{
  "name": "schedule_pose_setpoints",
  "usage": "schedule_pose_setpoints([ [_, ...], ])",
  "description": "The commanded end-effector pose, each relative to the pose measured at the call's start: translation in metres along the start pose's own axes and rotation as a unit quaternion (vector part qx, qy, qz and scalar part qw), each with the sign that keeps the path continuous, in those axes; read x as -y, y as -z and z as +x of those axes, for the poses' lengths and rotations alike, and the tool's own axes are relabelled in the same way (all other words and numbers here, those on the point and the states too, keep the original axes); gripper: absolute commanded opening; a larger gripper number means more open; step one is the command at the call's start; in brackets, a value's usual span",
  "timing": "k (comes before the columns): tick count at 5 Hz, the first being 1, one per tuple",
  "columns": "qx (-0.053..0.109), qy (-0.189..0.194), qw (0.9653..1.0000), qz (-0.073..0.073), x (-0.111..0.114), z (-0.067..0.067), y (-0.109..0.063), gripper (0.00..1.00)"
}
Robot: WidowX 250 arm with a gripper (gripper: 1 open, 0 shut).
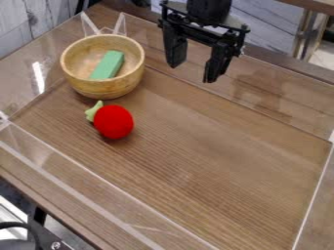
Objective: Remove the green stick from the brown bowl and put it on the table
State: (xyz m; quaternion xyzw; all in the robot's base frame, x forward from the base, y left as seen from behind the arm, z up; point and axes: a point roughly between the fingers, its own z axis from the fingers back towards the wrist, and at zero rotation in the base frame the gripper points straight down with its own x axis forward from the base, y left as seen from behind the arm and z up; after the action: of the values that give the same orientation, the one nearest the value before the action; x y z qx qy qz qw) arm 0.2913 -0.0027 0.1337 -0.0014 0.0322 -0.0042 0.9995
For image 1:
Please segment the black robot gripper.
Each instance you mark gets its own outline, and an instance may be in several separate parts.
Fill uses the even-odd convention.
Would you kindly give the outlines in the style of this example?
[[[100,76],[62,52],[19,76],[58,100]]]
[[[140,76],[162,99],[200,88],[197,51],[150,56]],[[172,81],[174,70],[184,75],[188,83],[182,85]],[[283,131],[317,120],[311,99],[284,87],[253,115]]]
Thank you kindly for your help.
[[[204,83],[213,83],[225,73],[232,56],[240,55],[251,32],[249,27],[229,15],[230,5],[232,0],[160,2],[165,61],[172,68],[186,59],[186,38],[206,46],[221,42],[210,48],[210,57],[204,65]]]

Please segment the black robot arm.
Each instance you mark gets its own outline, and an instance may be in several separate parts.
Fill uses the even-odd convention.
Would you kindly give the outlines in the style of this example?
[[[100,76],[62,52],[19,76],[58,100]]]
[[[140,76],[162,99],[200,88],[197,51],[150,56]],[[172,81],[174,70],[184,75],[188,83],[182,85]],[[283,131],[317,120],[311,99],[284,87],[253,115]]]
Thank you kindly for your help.
[[[249,26],[229,14],[232,0],[160,1],[165,61],[176,68],[185,60],[188,40],[210,48],[204,64],[202,83],[213,83],[233,57],[243,53]]]

